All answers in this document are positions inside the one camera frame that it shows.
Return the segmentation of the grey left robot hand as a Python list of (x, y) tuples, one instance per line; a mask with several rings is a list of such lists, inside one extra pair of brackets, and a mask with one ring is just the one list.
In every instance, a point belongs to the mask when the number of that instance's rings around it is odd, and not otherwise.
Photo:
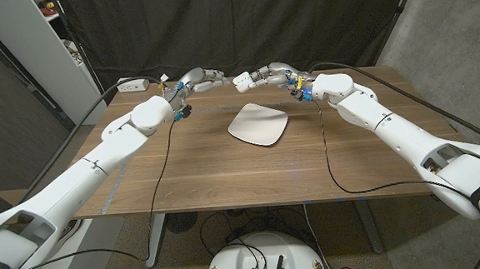
[(173, 87), (164, 86), (163, 97), (173, 109), (174, 120), (179, 121), (191, 113), (192, 106), (185, 102), (191, 94), (208, 92), (228, 84), (224, 72), (197, 67), (183, 75)]

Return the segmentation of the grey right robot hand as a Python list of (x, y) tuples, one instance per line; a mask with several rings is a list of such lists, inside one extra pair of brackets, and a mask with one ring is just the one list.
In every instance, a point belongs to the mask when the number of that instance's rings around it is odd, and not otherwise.
[(285, 88), (295, 99), (299, 101), (312, 101), (312, 82), (315, 75), (309, 72), (299, 71), (283, 62), (272, 62), (265, 67), (259, 68), (250, 74), (251, 83), (249, 88), (266, 85)]

